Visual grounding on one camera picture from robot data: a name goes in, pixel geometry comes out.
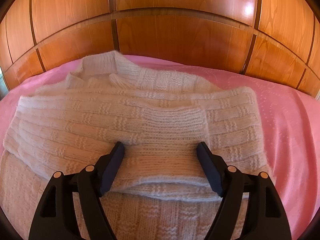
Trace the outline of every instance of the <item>knitted fabric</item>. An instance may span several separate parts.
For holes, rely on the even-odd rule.
[[[116,141],[125,144],[125,157],[102,205],[118,239],[204,238],[220,198],[196,158],[200,141],[242,172],[268,172],[250,88],[222,91],[201,77],[141,68],[110,52],[83,58],[64,82],[20,98],[4,139],[11,155],[2,158],[0,183],[23,180],[23,195],[38,199],[55,171],[79,172]],[[19,165],[15,177],[8,169]],[[15,191],[6,188],[4,207]]]

